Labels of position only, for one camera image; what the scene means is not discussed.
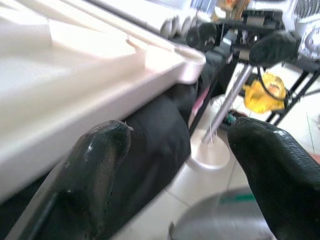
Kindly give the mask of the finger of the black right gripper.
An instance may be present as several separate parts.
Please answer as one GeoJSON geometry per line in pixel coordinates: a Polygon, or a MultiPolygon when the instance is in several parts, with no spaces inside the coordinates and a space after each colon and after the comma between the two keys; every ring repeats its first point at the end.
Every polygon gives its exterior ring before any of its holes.
{"type": "Polygon", "coordinates": [[[279,62],[296,59],[299,35],[294,32],[274,31],[258,40],[249,52],[249,61],[256,66],[271,67],[279,62]]]}
{"type": "Polygon", "coordinates": [[[206,52],[212,50],[218,40],[217,26],[212,22],[204,22],[190,28],[186,34],[189,47],[206,52]]]}

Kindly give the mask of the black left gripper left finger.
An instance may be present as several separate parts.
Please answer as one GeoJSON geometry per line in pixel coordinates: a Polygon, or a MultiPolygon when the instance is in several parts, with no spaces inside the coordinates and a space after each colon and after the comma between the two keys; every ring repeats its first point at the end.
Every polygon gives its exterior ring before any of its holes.
{"type": "Polygon", "coordinates": [[[74,144],[43,181],[19,219],[22,240],[100,240],[116,172],[131,145],[119,120],[101,123],[74,144]]]}

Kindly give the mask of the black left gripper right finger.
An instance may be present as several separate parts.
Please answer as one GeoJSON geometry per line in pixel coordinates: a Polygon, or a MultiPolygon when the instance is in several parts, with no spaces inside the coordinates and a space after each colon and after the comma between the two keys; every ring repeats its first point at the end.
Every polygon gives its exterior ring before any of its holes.
{"type": "Polygon", "coordinates": [[[320,165],[286,130],[241,117],[229,146],[278,240],[320,238],[320,165]]]}

